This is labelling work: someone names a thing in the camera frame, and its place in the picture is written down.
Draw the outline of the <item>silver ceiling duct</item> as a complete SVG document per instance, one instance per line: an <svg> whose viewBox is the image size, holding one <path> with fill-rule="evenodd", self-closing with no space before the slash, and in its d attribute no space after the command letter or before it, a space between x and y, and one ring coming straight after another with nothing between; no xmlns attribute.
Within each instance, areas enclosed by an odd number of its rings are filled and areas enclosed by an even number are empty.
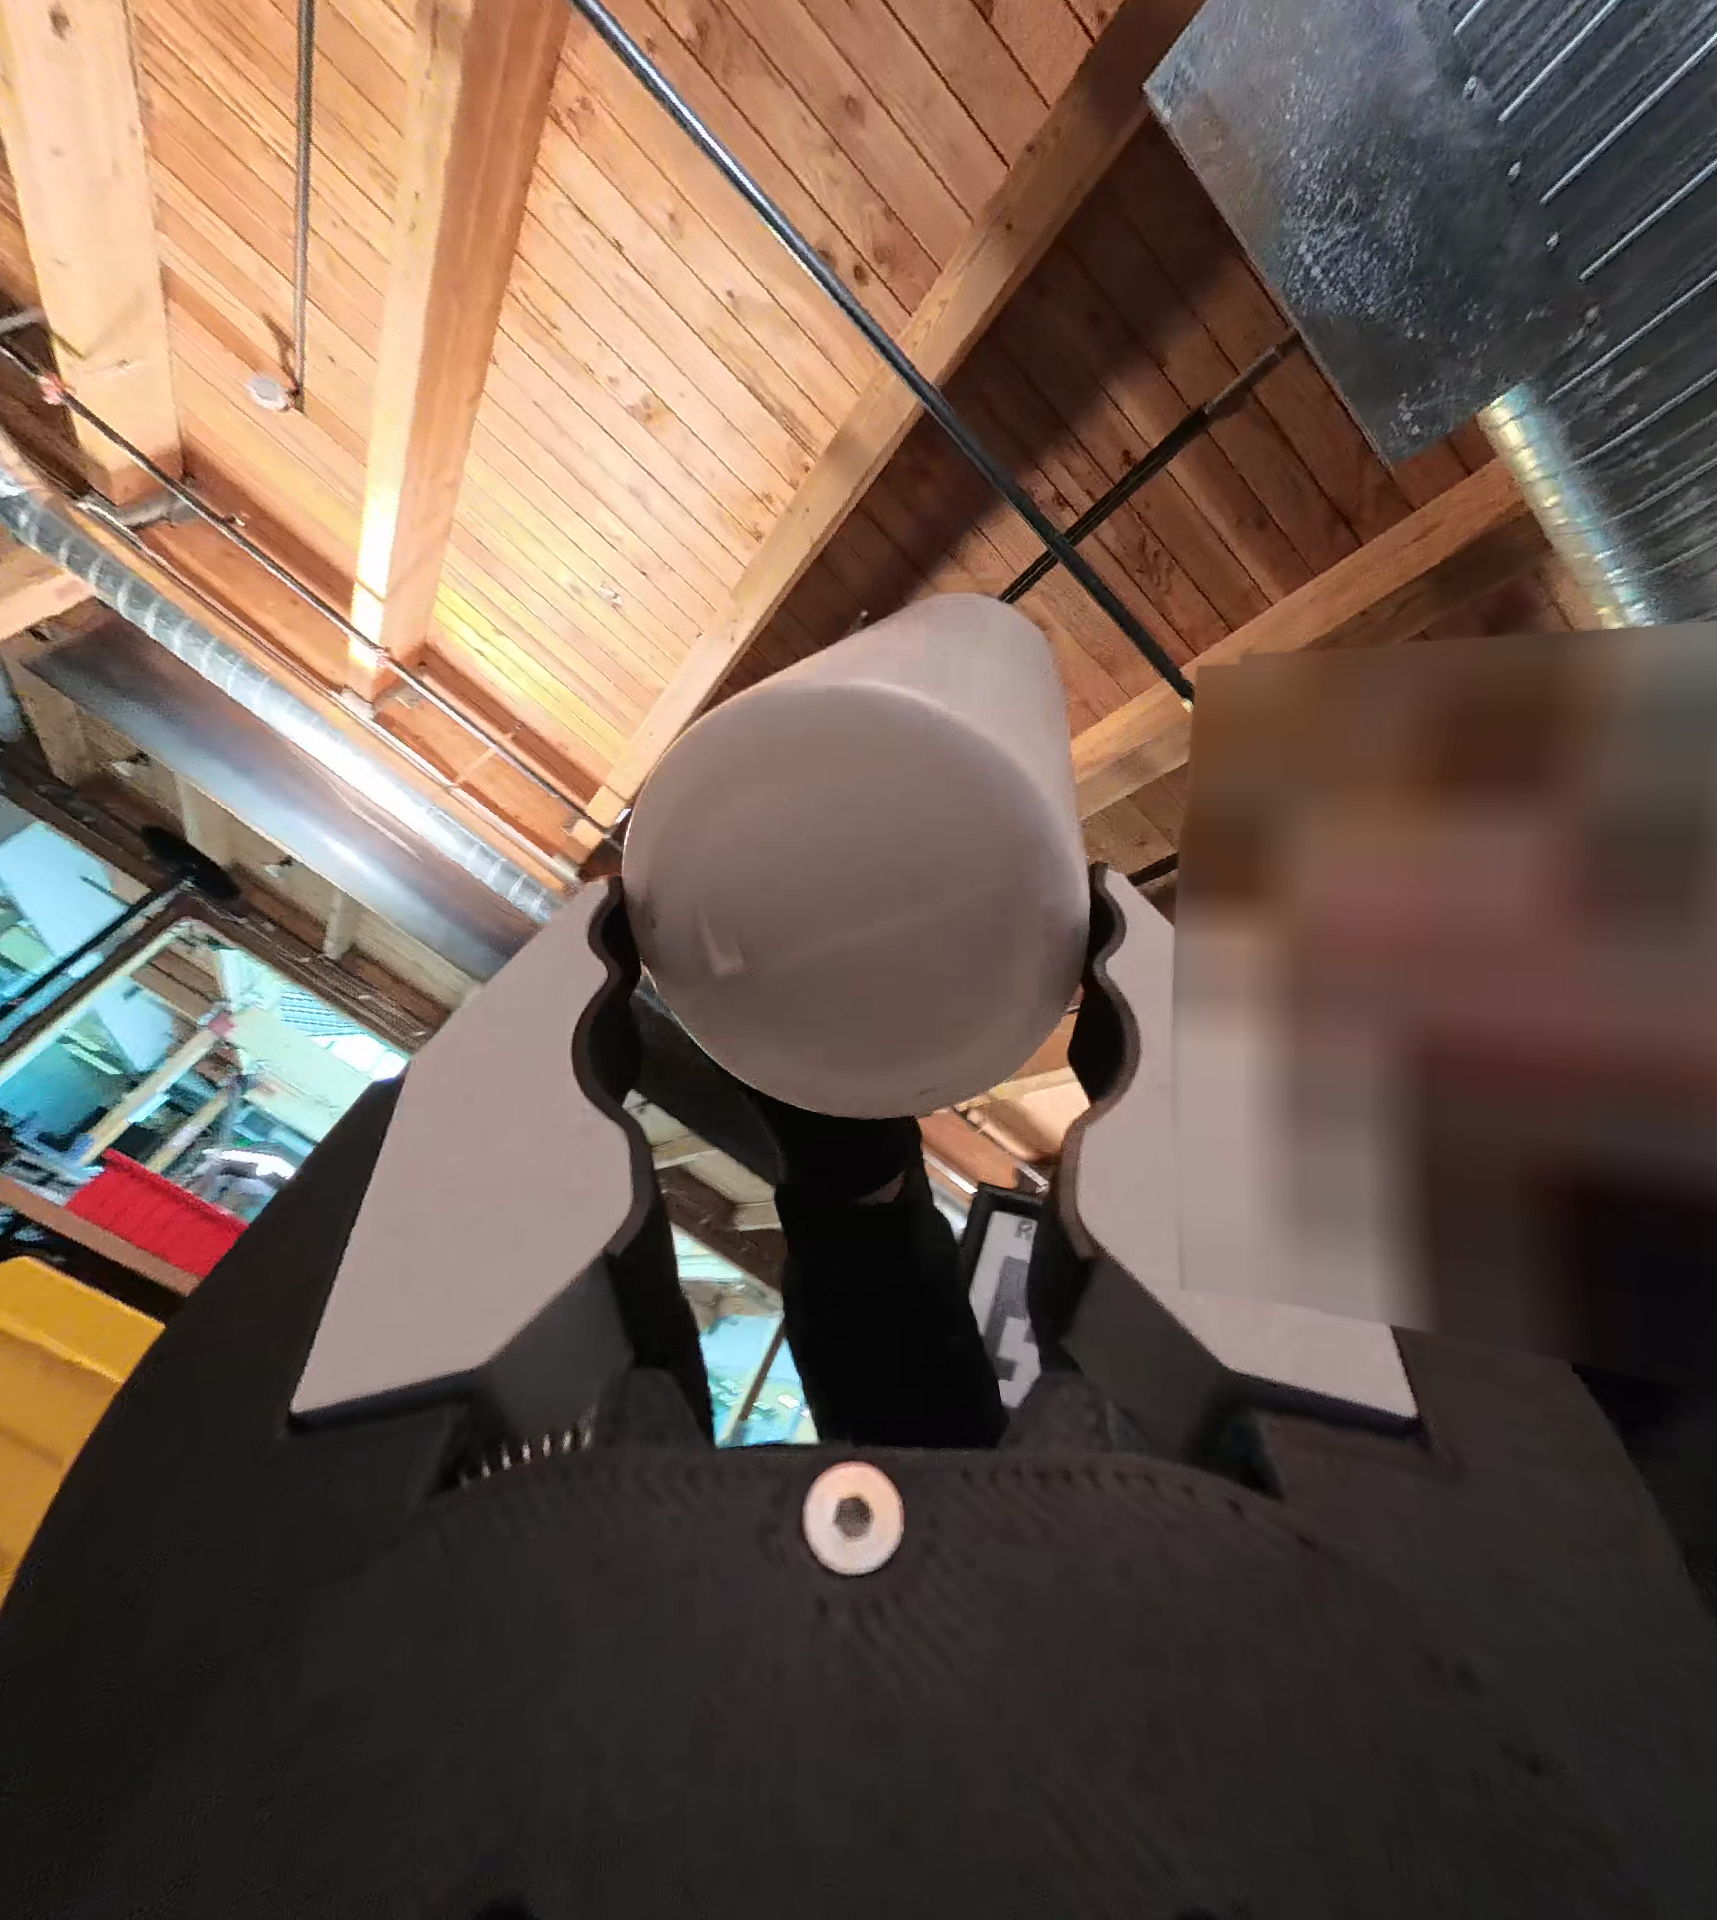
<svg viewBox="0 0 1717 1920"><path fill-rule="evenodd" d="M1606 621L1717 618L1717 1L1214 1L1144 91L1389 461L1478 422Z"/></svg>
<svg viewBox="0 0 1717 1920"><path fill-rule="evenodd" d="M0 523L136 631L66 639L39 661L78 706L468 974L550 917L547 885L153 585L2 425Z"/></svg>

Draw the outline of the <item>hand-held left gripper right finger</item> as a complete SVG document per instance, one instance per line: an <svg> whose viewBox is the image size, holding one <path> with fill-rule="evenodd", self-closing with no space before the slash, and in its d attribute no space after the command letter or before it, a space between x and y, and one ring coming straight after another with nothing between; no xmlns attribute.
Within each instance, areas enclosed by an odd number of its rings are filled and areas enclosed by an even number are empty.
<svg viewBox="0 0 1717 1920"><path fill-rule="evenodd" d="M1319 1302L1276 1217L1262 1043L1178 1012L1174 930L1128 878L1091 874L1089 930L1070 1036L1089 1105L1054 1184L1076 1276L1062 1349L1132 1422L1414 1422L1396 1334Z"/></svg>

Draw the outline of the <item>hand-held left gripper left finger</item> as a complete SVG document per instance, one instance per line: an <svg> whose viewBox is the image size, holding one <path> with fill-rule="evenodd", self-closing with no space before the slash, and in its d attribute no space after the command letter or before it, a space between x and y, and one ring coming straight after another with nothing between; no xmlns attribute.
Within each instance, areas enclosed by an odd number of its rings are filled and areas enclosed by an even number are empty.
<svg viewBox="0 0 1717 1920"><path fill-rule="evenodd" d="M292 1415L576 1419L629 1361L611 1260L647 1210L636 977L622 890L588 883L417 1052Z"/></svg>

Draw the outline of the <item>white roll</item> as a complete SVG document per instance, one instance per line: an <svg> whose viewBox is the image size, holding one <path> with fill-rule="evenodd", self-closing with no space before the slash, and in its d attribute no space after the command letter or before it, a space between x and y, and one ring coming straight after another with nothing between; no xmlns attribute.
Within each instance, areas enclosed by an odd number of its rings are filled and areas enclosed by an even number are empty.
<svg viewBox="0 0 1717 1920"><path fill-rule="evenodd" d="M733 694L639 788L622 880L655 994L749 1091L860 1120L989 1091L1089 937L1047 635L945 591Z"/></svg>

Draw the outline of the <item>person's right hand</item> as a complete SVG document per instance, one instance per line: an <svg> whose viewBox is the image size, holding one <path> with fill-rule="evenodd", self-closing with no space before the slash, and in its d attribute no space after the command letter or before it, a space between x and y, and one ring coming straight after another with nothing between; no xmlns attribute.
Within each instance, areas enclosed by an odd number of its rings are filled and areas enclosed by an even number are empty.
<svg viewBox="0 0 1717 1920"><path fill-rule="evenodd" d="M784 1335L820 1444L997 1448L1007 1411L919 1121L748 1099L777 1155Z"/></svg>

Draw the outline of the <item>red plastic bin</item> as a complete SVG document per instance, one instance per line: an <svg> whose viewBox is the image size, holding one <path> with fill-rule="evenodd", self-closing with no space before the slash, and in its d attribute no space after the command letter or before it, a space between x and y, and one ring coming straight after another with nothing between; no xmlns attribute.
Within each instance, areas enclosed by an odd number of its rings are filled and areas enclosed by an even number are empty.
<svg viewBox="0 0 1717 1920"><path fill-rule="evenodd" d="M231 1212L117 1149L101 1153L98 1170L66 1200L63 1212L195 1282L246 1234L246 1222Z"/></svg>

